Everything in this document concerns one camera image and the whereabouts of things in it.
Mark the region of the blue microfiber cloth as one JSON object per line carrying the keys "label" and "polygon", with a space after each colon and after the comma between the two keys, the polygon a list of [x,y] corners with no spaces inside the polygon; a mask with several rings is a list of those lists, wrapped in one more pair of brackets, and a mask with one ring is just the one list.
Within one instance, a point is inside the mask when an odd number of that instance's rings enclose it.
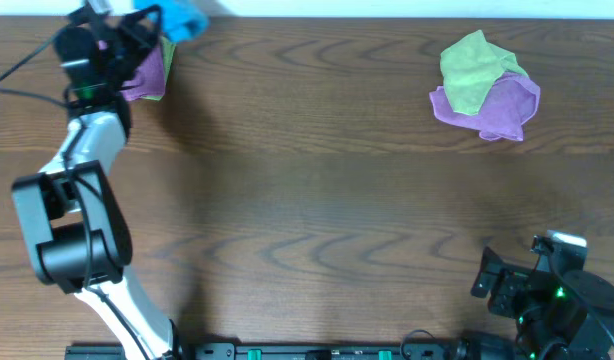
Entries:
{"label": "blue microfiber cloth", "polygon": [[136,10],[158,5],[162,10],[162,30],[172,43],[192,41],[209,26],[208,16],[189,0],[133,0]]}

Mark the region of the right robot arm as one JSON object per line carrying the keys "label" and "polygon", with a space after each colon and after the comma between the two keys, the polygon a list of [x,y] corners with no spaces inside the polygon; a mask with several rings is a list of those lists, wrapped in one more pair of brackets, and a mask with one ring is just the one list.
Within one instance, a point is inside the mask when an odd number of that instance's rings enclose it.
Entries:
{"label": "right robot arm", "polygon": [[480,336],[471,359],[605,360],[614,351],[614,285],[584,269],[587,241],[549,231],[533,238],[534,267],[508,263],[483,250],[471,295],[488,311],[515,321],[512,341]]}

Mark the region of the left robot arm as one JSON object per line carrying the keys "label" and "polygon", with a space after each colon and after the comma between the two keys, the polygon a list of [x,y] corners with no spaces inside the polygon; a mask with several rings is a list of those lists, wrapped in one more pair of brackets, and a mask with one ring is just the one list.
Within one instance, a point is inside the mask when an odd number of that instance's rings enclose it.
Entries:
{"label": "left robot arm", "polygon": [[130,265],[131,234],[108,181],[132,127],[125,84],[159,44],[163,10],[150,5],[116,25],[107,16],[87,1],[48,40],[69,79],[56,102],[67,135],[37,173],[14,181],[13,203],[36,277],[95,311],[121,358],[186,359],[174,322]]}

